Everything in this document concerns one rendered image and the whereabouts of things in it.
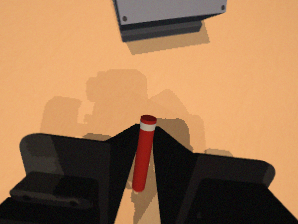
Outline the red peg with white band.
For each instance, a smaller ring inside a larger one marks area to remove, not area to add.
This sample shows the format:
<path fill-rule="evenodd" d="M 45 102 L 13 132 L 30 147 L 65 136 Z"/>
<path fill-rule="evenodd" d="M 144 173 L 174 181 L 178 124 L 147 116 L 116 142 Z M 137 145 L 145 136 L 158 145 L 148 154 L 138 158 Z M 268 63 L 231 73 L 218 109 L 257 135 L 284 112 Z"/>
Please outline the red peg with white band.
<path fill-rule="evenodd" d="M 157 118 L 152 115 L 141 116 L 132 181 L 132 189 L 136 192 L 145 188 L 156 123 Z"/>

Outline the grey sloped panel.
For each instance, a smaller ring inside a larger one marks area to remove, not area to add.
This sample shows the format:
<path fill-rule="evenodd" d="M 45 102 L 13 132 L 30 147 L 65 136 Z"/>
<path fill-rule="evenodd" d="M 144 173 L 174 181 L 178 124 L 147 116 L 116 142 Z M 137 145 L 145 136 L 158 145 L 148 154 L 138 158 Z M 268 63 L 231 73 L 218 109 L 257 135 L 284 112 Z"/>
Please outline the grey sloped panel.
<path fill-rule="evenodd" d="M 227 0 L 113 0 L 122 42 L 199 32 Z"/>

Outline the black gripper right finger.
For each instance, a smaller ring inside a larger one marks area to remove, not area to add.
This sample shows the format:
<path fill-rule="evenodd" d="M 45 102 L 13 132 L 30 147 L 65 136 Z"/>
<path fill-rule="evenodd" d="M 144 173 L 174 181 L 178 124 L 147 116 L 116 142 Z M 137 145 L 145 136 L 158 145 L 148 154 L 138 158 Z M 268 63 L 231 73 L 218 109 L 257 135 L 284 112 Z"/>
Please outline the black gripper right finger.
<path fill-rule="evenodd" d="M 272 183 L 275 168 L 263 160 L 193 153 L 156 126 L 153 157 L 161 224 L 184 224 L 203 178 Z"/>

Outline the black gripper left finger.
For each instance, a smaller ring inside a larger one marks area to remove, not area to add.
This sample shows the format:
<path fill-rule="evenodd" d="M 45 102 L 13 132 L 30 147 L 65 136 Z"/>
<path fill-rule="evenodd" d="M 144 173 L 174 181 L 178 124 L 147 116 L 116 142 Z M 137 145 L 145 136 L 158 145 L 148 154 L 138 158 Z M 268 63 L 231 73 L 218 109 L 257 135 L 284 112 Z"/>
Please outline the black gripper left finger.
<path fill-rule="evenodd" d="M 35 133 L 24 136 L 19 149 L 26 175 L 34 171 L 95 178 L 100 224 L 115 224 L 139 132 L 140 124 L 134 124 L 105 141 Z"/>

